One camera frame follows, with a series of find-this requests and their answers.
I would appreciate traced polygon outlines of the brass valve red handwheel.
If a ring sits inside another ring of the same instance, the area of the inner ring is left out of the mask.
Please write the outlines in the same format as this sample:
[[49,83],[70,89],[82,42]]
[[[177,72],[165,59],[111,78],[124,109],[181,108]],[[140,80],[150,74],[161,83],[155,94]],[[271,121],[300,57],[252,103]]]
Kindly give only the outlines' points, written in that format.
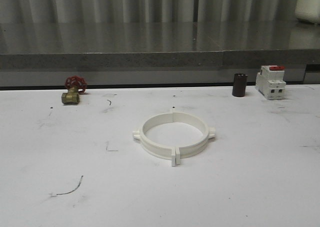
[[64,83],[67,92],[62,93],[61,101],[64,105],[78,104],[80,102],[80,94],[86,91],[87,83],[84,78],[79,76],[70,76]]

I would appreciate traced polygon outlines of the dark brown cylinder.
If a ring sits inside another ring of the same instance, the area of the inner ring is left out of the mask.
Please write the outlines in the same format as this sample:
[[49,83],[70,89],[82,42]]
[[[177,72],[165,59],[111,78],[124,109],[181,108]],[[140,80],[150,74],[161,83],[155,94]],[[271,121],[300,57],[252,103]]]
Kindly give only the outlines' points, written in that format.
[[233,78],[232,95],[234,97],[244,97],[246,93],[248,75],[244,73],[235,73]]

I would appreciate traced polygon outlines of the grey stone counter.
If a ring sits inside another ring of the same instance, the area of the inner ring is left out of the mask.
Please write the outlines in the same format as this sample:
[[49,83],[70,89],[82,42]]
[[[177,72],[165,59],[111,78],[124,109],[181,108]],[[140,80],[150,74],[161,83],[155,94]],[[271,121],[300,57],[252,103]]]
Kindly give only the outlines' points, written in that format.
[[289,20],[35,23],[0,26],[1,89],[230,85],[262,65],[291,84],[320,81],[320,28]]

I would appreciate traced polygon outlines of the white circuit breaker red switch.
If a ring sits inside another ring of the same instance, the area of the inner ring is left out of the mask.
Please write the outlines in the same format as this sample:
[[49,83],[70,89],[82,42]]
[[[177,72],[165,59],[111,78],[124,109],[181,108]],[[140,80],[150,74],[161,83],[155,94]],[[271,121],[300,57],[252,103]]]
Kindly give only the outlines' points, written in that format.
[[282,100],[286,87],[284,74],[285,67],[282,65],[262,65],[256,75],[256,90],[267,100]]

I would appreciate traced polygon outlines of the grey curtain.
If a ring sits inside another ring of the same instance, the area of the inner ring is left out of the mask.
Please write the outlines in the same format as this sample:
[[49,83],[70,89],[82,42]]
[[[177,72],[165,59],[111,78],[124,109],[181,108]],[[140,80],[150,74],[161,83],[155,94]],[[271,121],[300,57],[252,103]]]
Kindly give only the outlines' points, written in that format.
[[293,20],[297,0],[0,0],[0,21],[171,23]]

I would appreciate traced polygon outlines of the white half clamp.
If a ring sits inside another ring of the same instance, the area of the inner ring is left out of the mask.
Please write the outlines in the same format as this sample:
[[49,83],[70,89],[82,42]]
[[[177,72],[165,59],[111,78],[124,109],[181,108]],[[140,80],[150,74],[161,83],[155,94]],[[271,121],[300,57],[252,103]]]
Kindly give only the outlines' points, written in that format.
[[181,134],[182,140],[172,148],[171,165],[173,167],[180,165],[181,159],[189,158],[202,152],[207,147],[209,141],[216,137],[216,129],[214,127],[209,127],[204,120],[190,113],[173,111],[172,122],[188,126],[197,134],[187,137],[188,131],[178,131]]
[[149,154],[165,160],[171,161],[171,166],[175,167],[181,163],[180,151],[177,147],[157,143],[147,137],[147,132],[152,128],[162,125],[173,123],[174,111],[171,109],[169,112],[160,113],[148,118],[143,122],[137,130],[132,132],[132,137],[140,141],[142,148]]

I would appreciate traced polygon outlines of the white appliance on counter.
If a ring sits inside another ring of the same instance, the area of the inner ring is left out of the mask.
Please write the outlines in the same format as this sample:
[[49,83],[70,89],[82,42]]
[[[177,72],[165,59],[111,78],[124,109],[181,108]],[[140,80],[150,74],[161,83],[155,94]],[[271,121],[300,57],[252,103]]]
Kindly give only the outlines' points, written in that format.
[[295,17],[302,22],[320,24],[320,0],[297,0]]

